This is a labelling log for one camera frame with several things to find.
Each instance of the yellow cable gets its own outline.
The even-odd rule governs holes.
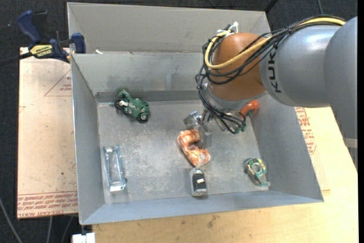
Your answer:
[[[330,17],[320,17],[320,18],[315,18],[315,19],[310,19],[306,22],[303,22],[302,24],[300,24],[299,26],[303,26],[305,24],[310,24],[310,23],[317,23],[317,22],[329,22],[329,23],[335,23],[339,26],[342,26],[345,24],[344,21],[337,19],[337,18],[330,18]],[[206,53],[205,53],[205,64],[207,67],[211,68],[211,69],[221,69],[224,68],[228,65],[233,64],[235,61],[239,60],[241,57],[249,54],[250,52],[254,51],[255,49],[261,47],[262,45],[264,45],[265,43],[267,43],[273,36],[270,36],[264,40],[259,41],[258,43],[254,44],[253,46],[251,46],[249,49],[247,49],[246,51],[236,55],[235,57],[231,58],[230,60],[219,64],[219,65],[213,65],[209,62],[209,54],[210,54],[210,50],[212,48],[212,46],[215,44],[216,40],[220,37],[220,36],[224,36],[229,34],[231,31],[223,31],[220,32],[219,34],[217,34],[215,37],[212,38],[212,40],[210,41],[207,49],[206,49]]]

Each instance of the blue clamp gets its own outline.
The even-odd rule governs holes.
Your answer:
[[[40,33],[37,26],[34,25],[34,17],[38,17],[38,25],[43,29],[47,14],[48,12],[45,11],[33,15],[33,12],[28,10],[17,19],[17,24],[21,32],[32,40],[28,48],[31,52],[30,56],[38,59],[52,58],[69,63],[69,53],[63,50],[63,46],[68,46],[72,43],[75,45],[75,53],[86,53],[85,40],[79,32],[74,33],[69,40],[63,42],[57,42],[55,39],[50,39],[47,43],[42,42],[43,31]]]

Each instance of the bin floor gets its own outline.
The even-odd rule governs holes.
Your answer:
[[[201,114],[202,104],[186,100],[152,101],[149,105],[148,122],[139,123],[118,111],[114,102],[98,103],[100,147],[120,146],[127,179],[122,192],[111,194],[103,171],[106,203],[191,196],[189,173],[193,166],[176,140],[186,129],[183,119],[194,110]],[[246,123],[246,130],[237,135],[221,131],[214,121],[209,124],[213,132],[213,143],[208,148],[211,161],[202,169],[210,195],[268,190],[255,186],[243,171],[247,158],[260,158],[249,118]]]

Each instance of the orange object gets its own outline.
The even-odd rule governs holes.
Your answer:
[[[183,154],[195,167],[201,167],[207,164],[211,157],[207,149],[200,149],[196,142],[200,140],[198,130],[181,131],[178,135],[177,141]]]
[[[239,112],[244,117],[246,116],[252,116],[255,114],[259,109],[259,102],[258,100],[252,100],[250,101],[246,106],[244,106]]]
[[[222,64],[231,58],[237,56],[244,48],[246,48],[252,41],[254,41],[258,35],[252,34],[250,32],[239,32],[227,36],[221,41],[216,52],[213,55],[213,64]],[[231,65],[223,67],[221,69],[212,70],[213,73],[226,73],[231,70],[237,69],[242,65],[251,54],[254,52],[241,57],[239,60],[235,61]],[[212,92],[219,98],[229,101],[244,100],[248,98],[253,98],[266,89],[260,79],[259,63],[253,61],[244,70],[244,75],[238,76],[231,82],[226,84],[210,84]],[[226,77],[222,76],[211,76],[211,79],[215,82],[222,82],[226,80]]]

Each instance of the toy motorcycle wheel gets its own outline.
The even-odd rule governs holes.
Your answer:
[[[120,102],[121,102],[122,100],[115,100],[115,102],[114,102],[114,106],[116,107],[116,109],[118,109],[118,110],[123,110],[124,109],[124,106],[123,105],[120,105]]]
[[[145,114],[140,113],[137,120],[140,123],[145,123],[145,122],[148,121],[148,116],[146,116]]]

